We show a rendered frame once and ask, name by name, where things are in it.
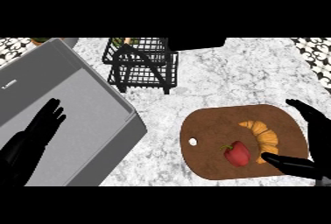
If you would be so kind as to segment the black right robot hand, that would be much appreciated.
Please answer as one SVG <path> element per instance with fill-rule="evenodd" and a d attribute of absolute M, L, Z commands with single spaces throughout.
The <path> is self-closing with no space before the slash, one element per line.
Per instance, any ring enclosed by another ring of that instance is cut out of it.
<path fill-rule="evenodd" d="M 299 100 L 286 99 L 285 103 L 296 109 L 307 122 L 307 143 L 313 160 L 268 152 L 261 154 L 261 158 L 285 175 L 319 181 L 331 180 L 331 119 Z"/>

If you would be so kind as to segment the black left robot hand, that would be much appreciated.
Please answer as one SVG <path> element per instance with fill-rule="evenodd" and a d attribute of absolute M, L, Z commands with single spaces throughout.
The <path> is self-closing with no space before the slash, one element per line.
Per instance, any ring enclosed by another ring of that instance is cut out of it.
<path fill-rule="evenodd" d="M 14 133 L 0 149 L 0 186 L 24 186 L 47 144 L 66 119 L 60 100 L 51 98 L 24 129 Z"/>

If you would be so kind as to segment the red bell pepper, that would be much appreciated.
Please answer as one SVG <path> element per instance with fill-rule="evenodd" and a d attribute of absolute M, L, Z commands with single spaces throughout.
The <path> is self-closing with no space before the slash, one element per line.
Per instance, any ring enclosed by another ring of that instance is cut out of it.
<path fill-rule="evenodd" d="M 234 167 L 248 165 L 251 153 L 240 141 L 234 141 L 230 145 L 222 145 L 219 149 L 222 150 L 224 158 Z"/>

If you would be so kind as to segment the brown wooden cutting board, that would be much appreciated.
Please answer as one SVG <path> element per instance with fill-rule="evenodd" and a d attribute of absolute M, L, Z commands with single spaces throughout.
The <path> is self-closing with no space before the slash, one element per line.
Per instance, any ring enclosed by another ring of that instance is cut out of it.
<path fill-rule="evenodd" d="M 307 158 L 307 143 L 293 118 L 267 104 L 194 110 L 180 126 L 180 153 L 191 172 L 209 180 L 256 178 L 282 175 L 267 163 L 256 164 L 258 145 L 251 130 L 237 125 L 261 121 L 279 140 L 282 156 Z M 234 167 L 219 147 L 240 141 L 251 153 L 246 166 Z"/>

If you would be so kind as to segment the green item in basket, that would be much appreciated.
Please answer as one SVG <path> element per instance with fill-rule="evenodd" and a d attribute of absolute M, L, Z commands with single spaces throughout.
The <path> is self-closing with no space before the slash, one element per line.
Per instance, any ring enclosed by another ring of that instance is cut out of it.
<path fill-rule="evenodd" d="M 120 46 L 123 44 L 125 39 L 123 38 L 112 38 L 110 39 L 110 43 L 113 46 Z M 140 42 L 140 40 L 137 38 L 131 38 L 128 43 L 131 45 L 135 45 Z"/>

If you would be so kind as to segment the golden croissant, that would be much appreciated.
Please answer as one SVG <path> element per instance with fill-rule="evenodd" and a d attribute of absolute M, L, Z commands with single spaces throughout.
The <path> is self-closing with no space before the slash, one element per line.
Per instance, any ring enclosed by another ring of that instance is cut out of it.
<path fill-rule="evenodd" d="M 261 121 L 248 120 L 237 122 L 237 125 L 251 131 L 252 141 L 248 143 L 248 151 L 253 154 L 253 162 L 261 165 L 265 163 L 261 156 L 264 152 L 279 154 L 277 135 Z"/>

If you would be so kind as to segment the black appliance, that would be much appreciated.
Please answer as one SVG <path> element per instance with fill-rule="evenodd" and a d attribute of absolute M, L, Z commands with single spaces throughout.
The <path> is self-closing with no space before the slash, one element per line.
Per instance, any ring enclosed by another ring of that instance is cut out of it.
<path fill-rule="evenodd" d="M 168 48 L 172 51 L 184 51 L 202 48 L 219 47 L 224 44 L 224 37 L 219 38 L 168 38 Z"/>

